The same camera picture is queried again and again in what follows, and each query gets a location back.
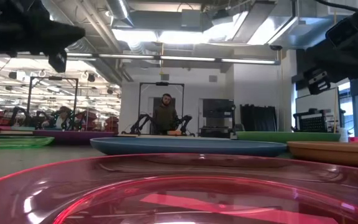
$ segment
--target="pink plate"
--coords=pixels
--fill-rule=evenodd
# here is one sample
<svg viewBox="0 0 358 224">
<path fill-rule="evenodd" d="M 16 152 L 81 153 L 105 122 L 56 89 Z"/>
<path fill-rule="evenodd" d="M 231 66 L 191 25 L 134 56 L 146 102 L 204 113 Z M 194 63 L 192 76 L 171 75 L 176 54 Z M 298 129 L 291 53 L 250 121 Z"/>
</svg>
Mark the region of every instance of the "pink plate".
<svg viewBox="0 0 358 224">
<path fill-rule="evenodd" d="M 358 169 L 210 154 L 58 162 L 0 178 L 0 223 L 356 224 Z"/>
</svg>

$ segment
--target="orange plate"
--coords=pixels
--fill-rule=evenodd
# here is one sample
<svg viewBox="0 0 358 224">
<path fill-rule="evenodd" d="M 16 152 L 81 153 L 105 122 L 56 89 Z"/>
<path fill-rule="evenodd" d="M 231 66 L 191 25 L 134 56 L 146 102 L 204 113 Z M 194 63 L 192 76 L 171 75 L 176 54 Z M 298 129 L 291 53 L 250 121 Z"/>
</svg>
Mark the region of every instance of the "orange plate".
<svg viewBox="0 0 358 224">
<path fill-rule="evenodd" d="M 295 157 L 358 166 L 358 142 L 288 142 Z"/>
</svg>

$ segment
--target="green tray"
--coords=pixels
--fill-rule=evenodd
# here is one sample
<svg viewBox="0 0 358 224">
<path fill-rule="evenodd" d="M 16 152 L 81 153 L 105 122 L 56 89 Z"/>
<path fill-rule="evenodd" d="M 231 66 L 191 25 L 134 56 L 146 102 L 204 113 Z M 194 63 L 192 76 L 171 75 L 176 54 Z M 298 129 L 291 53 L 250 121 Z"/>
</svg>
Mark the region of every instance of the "green tray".
<svg viewBox="0 0 358 224">
<path fill-rule="evenodd" d="M 334 133 L 289 133 L 269 131 L 239 131 L 239 140 L 287 143 L 288 141 L 339 141 L 340 134 Z"/>
<path fill-rule="evenodd" d="M 50 144 L 54 138 L 38 136 L 0 136 L 0 149 L 28 149 Z"/>
</svg>

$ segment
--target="white board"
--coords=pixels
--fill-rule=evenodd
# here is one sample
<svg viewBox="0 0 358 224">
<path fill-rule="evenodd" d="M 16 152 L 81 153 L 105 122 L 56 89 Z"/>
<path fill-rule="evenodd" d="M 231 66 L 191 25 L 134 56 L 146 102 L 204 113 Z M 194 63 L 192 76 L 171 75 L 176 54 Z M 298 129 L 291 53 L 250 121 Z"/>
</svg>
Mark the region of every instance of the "white board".
<svg viewBox="0 0 358 224">
<path fill-rule="evenodd" d="M 339 116 L 340 104 L 338 100 L 337 91 L 337 88 L 332 88 L 318 95 L 307 95 L 297 98 L 295 100 L 296 113 L 308 112 L 310 108 L 316 108 L 317 110 L 326 110 L 330 111 L 326 113 L 327 121 L 334 121 L 334 112 L 336 111 L 336 120 L 341 121 L 341 117 Z"/>
</svg>

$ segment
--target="wall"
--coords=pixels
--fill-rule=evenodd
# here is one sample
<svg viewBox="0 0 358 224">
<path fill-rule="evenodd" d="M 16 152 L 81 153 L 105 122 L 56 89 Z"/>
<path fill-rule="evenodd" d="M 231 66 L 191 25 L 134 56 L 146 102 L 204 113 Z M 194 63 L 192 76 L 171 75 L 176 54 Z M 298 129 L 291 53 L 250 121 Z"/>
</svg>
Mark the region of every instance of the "wall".
<svg viewBox="0 0 358 224">
<path fill-rule="evenodd" d="M 234 103 L 236 123 L 241 123 L 240 105 L 277 106 L 278 66 L 234 65 Z"/>
<path fill-rule="evenodd" d="M 282 65 L 234 65 L 234 102 L 236 123 L 241 122 L 239 105 L 274 106 L 278 130 L 290 131 L 295 89 L 291 77 L 296 75 L 296 51 L 288 50 Z"/>
<path fill-rule="evenodd" d="M 225 89 L 226 97 L 228 99 L 234 99 L 234 65 L 226 72 Z"/>
<path fill-rule="evenodd" d="M 122 84 L 119 132 L 125 130 L 127 127 L 130 127 L 137 120 L 139 82 L 160 82 L 159 68 L 149 68 L 147 70 L 142 70 L 139 68 L 127 68 L 127 72 L 131 75 L 135 82 L 125 82 Z M 192 115 L 193 119 L 190 121 L 188 129 L 192 133 L 197 133 L 199 99 L 226 98 L 225 74 L 220 73 L 218 69 L 202 68 L 195 68 L 191 70 L 182 68 L 164 68 L 163 72 L 170 74 L 170 83 L 185 84 L 184 114 Z M 210 83 L 210 75 L 217 75 L 218 82 Z M 180 89 L 181 88 L 179 87 L 178 89 L 166 89 L 165 87 L 150 85 L 149 87 L 147 87 L 146 90 L 142 92 L 142 103 L 140 110 L 148 110 L 149 98 L 161 97 L 161 95 L 167 92 L 167 90 L 169 93 L 176 94 L 180 92 Z"/>
</svg>

